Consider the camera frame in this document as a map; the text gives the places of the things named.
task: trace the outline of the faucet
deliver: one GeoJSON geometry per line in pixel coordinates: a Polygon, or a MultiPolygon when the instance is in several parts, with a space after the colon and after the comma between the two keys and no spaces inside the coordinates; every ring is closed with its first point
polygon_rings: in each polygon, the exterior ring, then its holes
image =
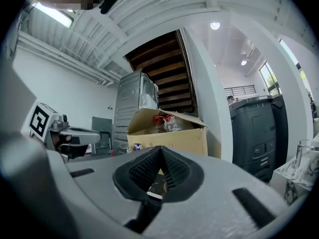
{"type": "Polygon", "coordinates": [[[315,147],[313,147],[313,146],[301,144],[303,141],[309,141],[309,140],[306,139],[306,140],[300,140],[299,141],[299,144],[298,144],[298,147],[297,147],[296,162],[295,162],[295,165],[294,165],[295,168],[299,168],[300,167],[301,157],[303,156],[303,150],[305,148],[308,148],[310,150],[314,150],[315,149],[315,147]]]}

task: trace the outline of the person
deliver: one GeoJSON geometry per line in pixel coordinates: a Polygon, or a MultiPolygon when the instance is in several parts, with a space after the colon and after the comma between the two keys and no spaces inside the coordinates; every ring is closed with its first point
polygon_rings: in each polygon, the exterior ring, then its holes
{"type": "Polygon", "coordinates": [[[227,97],[227,102],[228,102],[228,105],[231,105],[235,102],[235,98],[233,96],[228,96],[227,97]]]}

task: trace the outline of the black railing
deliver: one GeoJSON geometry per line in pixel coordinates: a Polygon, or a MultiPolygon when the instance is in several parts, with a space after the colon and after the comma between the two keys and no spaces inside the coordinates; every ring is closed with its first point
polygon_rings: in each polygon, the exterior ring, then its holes
{"type": "Polygon", "coordinates": [[[244,96],[256,94],[255,85],[226,88],[224,91],[226,96],[244,96]]]}

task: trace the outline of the fluorescent light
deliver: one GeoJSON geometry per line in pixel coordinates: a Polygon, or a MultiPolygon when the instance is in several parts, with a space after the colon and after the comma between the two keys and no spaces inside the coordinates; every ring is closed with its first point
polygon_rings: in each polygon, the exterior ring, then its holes
{"type": "Polygon", "coordinates": [[[56,9],[45,7],[39,2],[34,3],[32,6],[44,12],[45,14],[49,15],[51,18],[60,22],[62,25],[66,26],[67,28],[69,28],[72,24],[72,20],[70,18],[68,18],[66,15],[64,15],[63,13],[59,12],[56,9]]]}
{"type": "Polygon", "coordinates": [[[219,27],[220,27],[220,23],[219,23],[219,22],[212,22],[212,23],[210,24],[210,27],[211,27],[212,29],[214,29],[214,30],[217,30],[217,29],[219,29],[219,27]]]}

